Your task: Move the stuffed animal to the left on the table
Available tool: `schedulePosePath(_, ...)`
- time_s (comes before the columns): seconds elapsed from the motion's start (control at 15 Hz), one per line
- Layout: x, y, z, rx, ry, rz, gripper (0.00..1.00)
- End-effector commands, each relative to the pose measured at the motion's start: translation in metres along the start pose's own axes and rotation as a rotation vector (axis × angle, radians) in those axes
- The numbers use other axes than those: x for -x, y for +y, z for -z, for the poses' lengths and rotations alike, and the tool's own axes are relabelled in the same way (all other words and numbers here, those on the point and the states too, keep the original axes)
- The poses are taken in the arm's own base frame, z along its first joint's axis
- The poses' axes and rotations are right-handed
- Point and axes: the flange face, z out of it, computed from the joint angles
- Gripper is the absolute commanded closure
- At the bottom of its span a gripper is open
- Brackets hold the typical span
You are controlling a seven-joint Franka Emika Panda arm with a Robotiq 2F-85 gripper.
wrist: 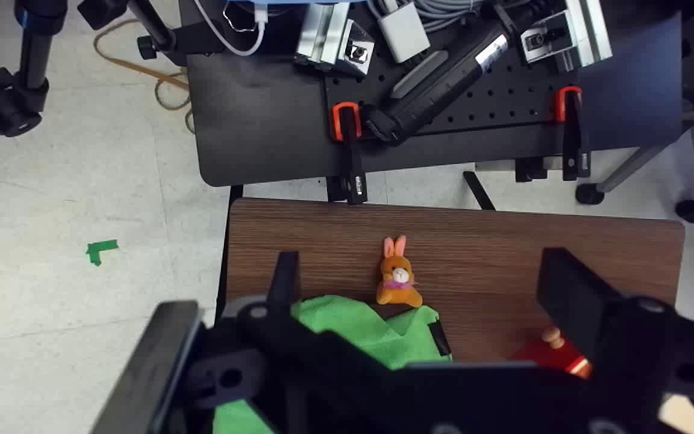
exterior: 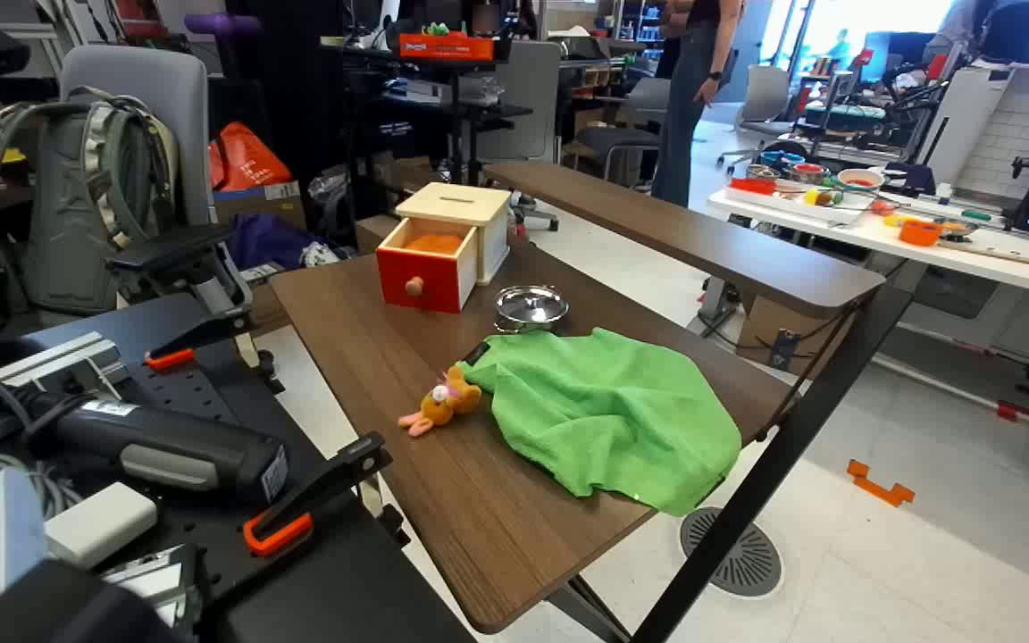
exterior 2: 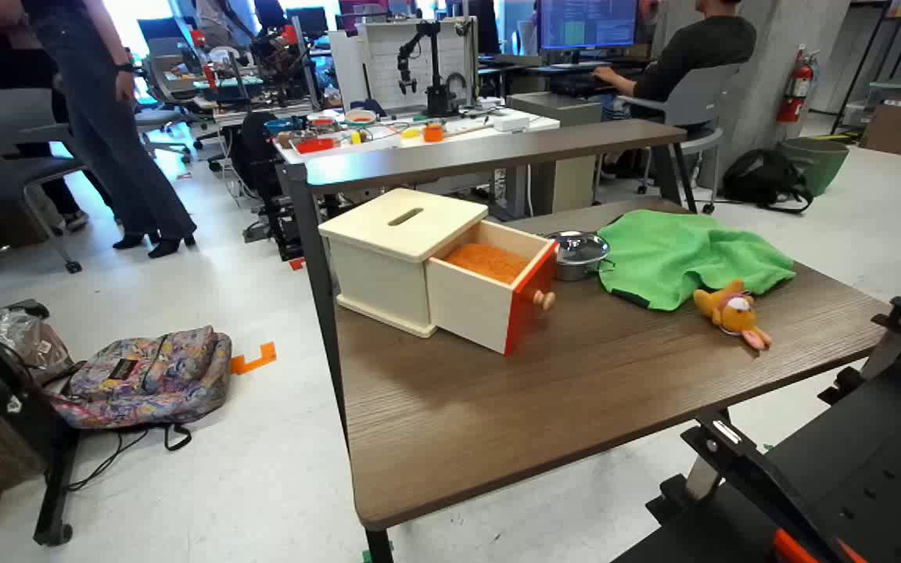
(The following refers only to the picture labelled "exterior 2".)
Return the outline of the small black desktop robot arm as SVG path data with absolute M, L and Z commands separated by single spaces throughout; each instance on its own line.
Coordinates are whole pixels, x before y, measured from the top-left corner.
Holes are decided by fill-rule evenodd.
M 429 47 L 429 84 L 422 87 L 412 74 L 412 58 L 416 47 Z M 441 25 L 438 22 L 420 22 L 412 37 L 398 47 L 398 92 L 416 95 L 426 92 L 426 114 L 431 120 L 450 120 L 458 114 L 458 95 L 466 92 L 462 72 L 441 72 Z

